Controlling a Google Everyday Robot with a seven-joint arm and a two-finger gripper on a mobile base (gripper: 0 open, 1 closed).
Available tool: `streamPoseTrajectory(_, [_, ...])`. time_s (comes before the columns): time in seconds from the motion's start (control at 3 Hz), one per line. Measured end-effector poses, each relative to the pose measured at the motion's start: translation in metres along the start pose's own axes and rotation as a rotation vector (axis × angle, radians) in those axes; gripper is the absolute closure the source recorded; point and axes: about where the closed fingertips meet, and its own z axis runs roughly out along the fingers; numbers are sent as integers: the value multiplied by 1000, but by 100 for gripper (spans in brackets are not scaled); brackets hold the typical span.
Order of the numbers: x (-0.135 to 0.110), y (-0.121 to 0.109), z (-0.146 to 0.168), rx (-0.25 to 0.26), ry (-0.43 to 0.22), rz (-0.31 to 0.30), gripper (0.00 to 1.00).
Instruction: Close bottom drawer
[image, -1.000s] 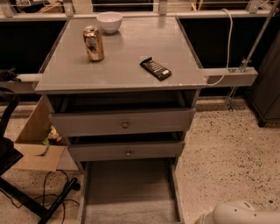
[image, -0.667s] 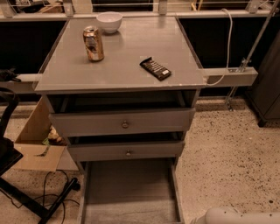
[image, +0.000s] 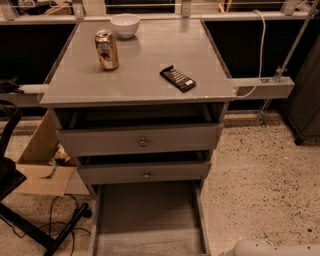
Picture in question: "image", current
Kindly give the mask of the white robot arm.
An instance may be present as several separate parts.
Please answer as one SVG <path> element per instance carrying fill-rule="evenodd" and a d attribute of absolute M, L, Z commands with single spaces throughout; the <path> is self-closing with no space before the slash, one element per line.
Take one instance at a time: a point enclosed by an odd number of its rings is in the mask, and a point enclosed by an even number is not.
<path fill-rule="evenodd" d="M 241 240 L 221 256 L 320 256 L 320 245 L 275 246 L 259 240 Z"/>

